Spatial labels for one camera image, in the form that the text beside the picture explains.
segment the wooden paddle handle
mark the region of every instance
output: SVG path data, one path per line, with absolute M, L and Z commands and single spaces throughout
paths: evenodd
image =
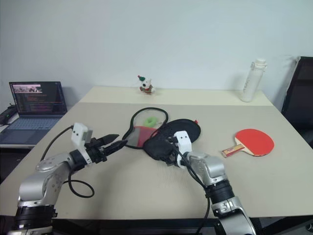
M 227 158 L 227 157 L 233 155 L 234 153 L 237 153 L 238 151 L 240 151 L 240 150 L 242 150 L 244 148 L 245 147 L 240 143 L 240 144 L 235 145 L 235 146 L 233 146 L 231 148 L 223 150 L 222 153 L 223 153 L 224 157 Z

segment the red rubber paddle surface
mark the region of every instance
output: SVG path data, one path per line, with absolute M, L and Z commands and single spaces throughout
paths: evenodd
M 266 155 L 274 148 L 274 141 L 271 137 L 259 130 L 241 130 L 237 132 L 235 138 L 249 149 L 254 156 Z

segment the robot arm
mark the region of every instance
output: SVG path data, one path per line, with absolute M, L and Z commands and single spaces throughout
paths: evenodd
M 191 141 L 186 131 L 176 132 L 174 137 L 179 151 L 203 182 L 206 196 L 212 201 L 213 214 L 220 219 L 215 226 L 217 234 L 256 235 L 239 198 L 232 191 L 222 160 L 190 151 Z M 186 168 L 180 162 L 181 157 L 178 157 L 178 161 L 178 166 Z
M 106 161 L 108 155 L 127 142 L 116 141 L 104 147 L 118 135 L 95 139 L 91 138 L 91 134 L 92 130 L 76 123 L 71 139 L 77 149 L 42 160 L 37 164 L 35 173 L 22 182 L 13 231 L 9 235 L 51 235 L 52 218 L 57 216 L 54 205 L 64 181 L 86 165 Z

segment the laptop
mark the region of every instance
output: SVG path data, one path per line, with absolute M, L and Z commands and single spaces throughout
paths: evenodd
M 61 82 L 10 82 L 19 118 L 0 133 L 0 144 L 37 144 L 67 112 Z

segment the green hat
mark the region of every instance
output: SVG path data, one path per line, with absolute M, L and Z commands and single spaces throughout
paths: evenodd
M 145 77 L 142 77 L 142 76 L 139 76 L 139 75 L 138 75 L 138 78 L 139 78 L 139 80 L 142 81 L 142 82 L 146 79 Z

